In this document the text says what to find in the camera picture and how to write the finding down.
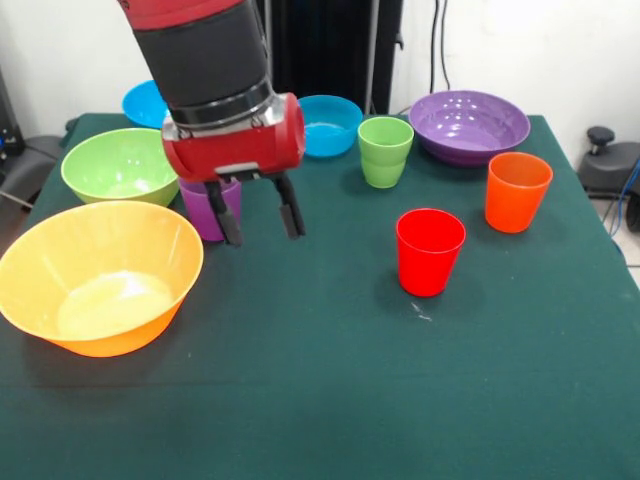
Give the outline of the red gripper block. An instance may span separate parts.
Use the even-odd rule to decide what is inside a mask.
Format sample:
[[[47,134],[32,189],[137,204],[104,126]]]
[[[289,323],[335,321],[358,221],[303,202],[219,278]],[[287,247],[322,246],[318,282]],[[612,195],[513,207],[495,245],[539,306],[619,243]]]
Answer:
[[[161,129],[162,144],[176,174],[190,182],[205,182],[209,204],[224,241],[240,247],[243,236],[217,181],[253,172],[272,177],[280,199],[280,214],[290,239],[306,235],[291,180],[282,171],[297,168],[305,151],[304,118],[297,97],[277,94],[267,108],[221,129],[188,131],[167,118]]]

